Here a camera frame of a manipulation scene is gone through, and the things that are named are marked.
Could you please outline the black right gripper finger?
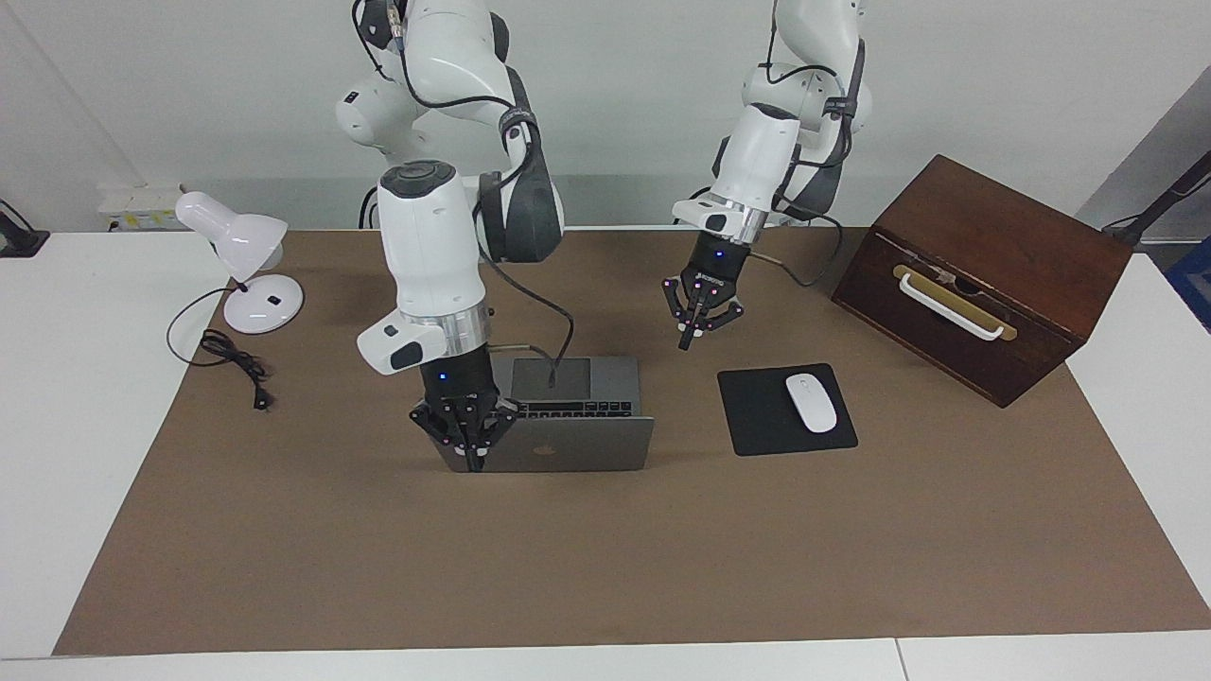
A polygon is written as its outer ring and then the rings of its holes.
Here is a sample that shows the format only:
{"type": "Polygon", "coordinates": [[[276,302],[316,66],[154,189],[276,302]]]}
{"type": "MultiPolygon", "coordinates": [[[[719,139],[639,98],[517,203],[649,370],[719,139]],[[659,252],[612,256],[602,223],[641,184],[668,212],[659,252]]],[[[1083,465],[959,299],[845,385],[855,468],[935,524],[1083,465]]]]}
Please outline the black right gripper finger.
{"type": "Polygon", "coordinates": [[[511,397],[498,397],[497,406],[486,410],[474,434],[474,471],[482,471],[493,445],[518,420],[518,407],[511,397]]]}
{"type": "Polygon", "coordinates": [[[438,397],[435,402],[423,400],[412,406],[411,419],[417,427],[427,433],[434,443],[441,447],[450,447],[457,454],[463,456],[465,470],[477,471],[477,451],[467,441],[467,435],[463,422],[459,422],[460,413],[457,407],[450,406],[448,400],[438,397]]]}

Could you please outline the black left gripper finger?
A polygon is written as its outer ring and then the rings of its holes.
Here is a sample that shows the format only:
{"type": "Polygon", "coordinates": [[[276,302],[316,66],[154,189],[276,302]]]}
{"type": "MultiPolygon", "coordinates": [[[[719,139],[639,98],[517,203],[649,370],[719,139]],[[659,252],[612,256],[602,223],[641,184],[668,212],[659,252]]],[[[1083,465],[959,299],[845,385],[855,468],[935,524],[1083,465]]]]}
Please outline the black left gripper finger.
{"type": "Polygon", "coordinates": [[[695,281],[691,288],[685,288],[681,277],[666,277],[662,280],[662,293],[672,316],[675,316],[681,331],[678,348],[683,351],[691,349],[693,340],[702,336],[700,313],[701,286],[695,281]]]}
{"type": "Polygon", "coordinates": [[[699,338],[714,328],[727,326],[744,315],[744,307],[731,284],[695,285],[695,336],[699,338]]]}

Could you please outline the grey aluminium laptop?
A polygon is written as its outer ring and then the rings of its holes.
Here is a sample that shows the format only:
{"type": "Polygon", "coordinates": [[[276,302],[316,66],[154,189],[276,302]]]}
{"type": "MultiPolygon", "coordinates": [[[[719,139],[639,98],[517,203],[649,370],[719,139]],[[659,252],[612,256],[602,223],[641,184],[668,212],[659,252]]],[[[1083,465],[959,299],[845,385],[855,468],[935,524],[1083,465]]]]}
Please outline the grey aluminium laptop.
{"type": "Polygon", "coordinates": [[[645,465],[654,418],[641,414],[636,357],[566,357],[556,384],[543,357],[490,357],[501,397],[516,411],[489,437],[483,473],[629,471],[645,465]]]}

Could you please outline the black mouse pad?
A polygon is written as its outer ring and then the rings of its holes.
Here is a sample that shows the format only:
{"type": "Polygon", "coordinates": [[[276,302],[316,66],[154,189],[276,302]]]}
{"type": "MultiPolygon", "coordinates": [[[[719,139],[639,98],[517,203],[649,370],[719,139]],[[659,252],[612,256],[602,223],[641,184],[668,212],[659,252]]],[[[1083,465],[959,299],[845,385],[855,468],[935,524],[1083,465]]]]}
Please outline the black mouse pad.
{"type": "Polygon", "coordinates": [[[731,450],[740,457],[848,450],[859,445],[831,365],[731,370],[714,378],[727,414],[731,450]],[[836,406],[834,430],[813,434],[805,429],[784,388],[790,374],[816,374],[823,383],[836,406]]]}

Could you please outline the white computer mouse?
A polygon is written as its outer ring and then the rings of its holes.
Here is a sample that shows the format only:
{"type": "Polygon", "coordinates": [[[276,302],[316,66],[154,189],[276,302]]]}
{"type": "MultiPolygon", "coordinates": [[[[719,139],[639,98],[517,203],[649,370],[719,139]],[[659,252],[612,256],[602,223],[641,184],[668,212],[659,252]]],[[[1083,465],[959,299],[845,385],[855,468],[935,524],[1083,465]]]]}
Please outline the white computer mouse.
{"type": "Polygon", "coordinates": [[[784,380],[787,395],[809,433],[823,434],[836,429],[836,406],[816,374],[790,374],[784,380]]]}

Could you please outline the brown paper table cover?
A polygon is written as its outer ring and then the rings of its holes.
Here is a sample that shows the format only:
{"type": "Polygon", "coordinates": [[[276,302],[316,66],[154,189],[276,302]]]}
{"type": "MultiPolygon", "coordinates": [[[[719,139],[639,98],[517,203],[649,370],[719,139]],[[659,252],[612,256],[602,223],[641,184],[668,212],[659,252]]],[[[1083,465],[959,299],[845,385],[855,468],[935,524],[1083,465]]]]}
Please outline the brown paper table cover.
{"type": "Polygon", "coordinates": [[[639,359],[641,471],[450,471],[407,417],[419,376],[355,339],[394,305],[375,234],[297,231],[308,301],[189,370],[57,656],[977,637],[1211,628],[1077,380],[999,410],[836,307],[748,267],[751,313],[676,348],[660,280],[687,233],[572,233],[518,277],[578,355],[639,359]],[[740,457],[716,374],[827,364],[854,448],[740,457]]]}

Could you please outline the white desk lamp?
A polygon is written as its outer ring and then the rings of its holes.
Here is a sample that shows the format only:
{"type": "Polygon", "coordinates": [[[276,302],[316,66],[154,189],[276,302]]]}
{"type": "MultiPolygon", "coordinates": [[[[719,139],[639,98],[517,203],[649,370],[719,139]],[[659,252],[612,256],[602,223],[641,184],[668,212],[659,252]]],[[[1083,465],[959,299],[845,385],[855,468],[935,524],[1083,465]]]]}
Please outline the white desk lamp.
{"type": "Polygon", "coordinates": [[[294,277],[260,274],[277,267],[285,254],[289,225],[258,213],[239,213],[203,191],[183,194],[176,217],[207,238],[217,259],[235,284],[223,307],[226,324],[242,334],[266,334],[289,324],[306,294],[294,277]]]}

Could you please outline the dark brown wooden box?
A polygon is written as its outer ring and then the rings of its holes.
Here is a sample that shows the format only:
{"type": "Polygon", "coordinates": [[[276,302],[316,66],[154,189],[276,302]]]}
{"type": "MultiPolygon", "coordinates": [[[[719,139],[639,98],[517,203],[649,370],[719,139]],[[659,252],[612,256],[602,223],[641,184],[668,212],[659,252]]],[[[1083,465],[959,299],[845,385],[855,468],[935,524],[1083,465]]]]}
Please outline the dark brown wooden box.
{"type": "Polygon", "coordinates": [[[1094,336],[1132,248],[939,155],[873,221],[832,299],[1008,407],[1094,336]],[[894,267],[991,311],[1016,340],[978,340],[905,297],[894,267]]]}

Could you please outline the white power strip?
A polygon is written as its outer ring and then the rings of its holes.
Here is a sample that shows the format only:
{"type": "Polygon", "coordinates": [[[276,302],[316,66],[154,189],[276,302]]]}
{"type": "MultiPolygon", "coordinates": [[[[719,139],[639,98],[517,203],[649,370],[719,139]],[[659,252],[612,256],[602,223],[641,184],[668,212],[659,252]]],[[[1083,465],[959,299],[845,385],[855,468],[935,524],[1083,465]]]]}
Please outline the white power strip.
{"type": "Polygon", "coordinates": [[[108,231],[180,231],[176,204],[184,185],[108,185],[97,207],[99,224],[108,231]]]}

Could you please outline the black stand pole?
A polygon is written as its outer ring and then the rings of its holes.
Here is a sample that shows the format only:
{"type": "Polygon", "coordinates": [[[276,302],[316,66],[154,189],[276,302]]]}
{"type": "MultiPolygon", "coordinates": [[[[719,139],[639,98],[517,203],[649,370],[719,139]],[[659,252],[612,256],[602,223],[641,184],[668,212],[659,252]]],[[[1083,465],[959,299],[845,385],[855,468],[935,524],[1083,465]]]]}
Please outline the black stand pole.
{"type": "Polygon", "coordinates": [[[1184,174],[1178,177],[1172,185],[1167,187],[1155,200],[1140,213],[1112,221],[1101,228],[1104,236],[1115,238],[1120,244],[1133,247],[1140,244],[1150,225],[1155,223],[1169,208],[1193,198],[1203,185],[1211,183],[1211,149],[1203,153],[1195,164],[1187,168],[1184,174]]]}

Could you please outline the black table clamp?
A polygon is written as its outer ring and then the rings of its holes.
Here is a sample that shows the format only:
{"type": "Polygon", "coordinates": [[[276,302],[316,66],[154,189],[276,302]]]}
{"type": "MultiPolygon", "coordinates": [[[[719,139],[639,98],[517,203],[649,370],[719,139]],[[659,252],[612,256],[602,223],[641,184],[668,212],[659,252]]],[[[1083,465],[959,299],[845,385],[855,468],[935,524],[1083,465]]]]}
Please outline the black table clamp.
{"type": "Polygon", "coordinates": [[[44,248],[51,233],[33,227],[16,207],[0,199],[0,258],[31,258],[44,248]]]}

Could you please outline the blue crate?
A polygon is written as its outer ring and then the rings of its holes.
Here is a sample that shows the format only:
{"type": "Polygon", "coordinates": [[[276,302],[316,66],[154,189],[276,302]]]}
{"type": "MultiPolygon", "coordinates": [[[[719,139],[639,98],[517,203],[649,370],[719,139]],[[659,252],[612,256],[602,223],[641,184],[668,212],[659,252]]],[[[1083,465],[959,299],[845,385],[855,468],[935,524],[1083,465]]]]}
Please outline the blue crate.
{"type": "Polygon", "coordinates": [[[1198,322],[1211,333],[1211,236],[1167,267],[1164,276],[1198,322]]]}

